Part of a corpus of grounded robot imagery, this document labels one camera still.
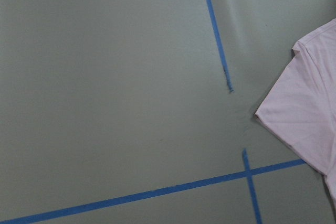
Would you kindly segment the pink Snoopy t-shirt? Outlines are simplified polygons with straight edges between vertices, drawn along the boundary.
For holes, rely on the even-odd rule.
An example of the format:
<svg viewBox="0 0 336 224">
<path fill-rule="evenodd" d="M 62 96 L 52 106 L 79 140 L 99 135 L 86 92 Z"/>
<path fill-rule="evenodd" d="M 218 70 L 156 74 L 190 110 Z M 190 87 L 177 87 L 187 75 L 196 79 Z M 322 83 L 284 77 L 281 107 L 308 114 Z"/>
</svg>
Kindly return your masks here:
<svg viewBox="0 0 336 224">
<path fill-rule="evenodd" d="M 324 176 L 335 199 L 335 20 L 299 39 L 257 120 Z"/>
</svg>

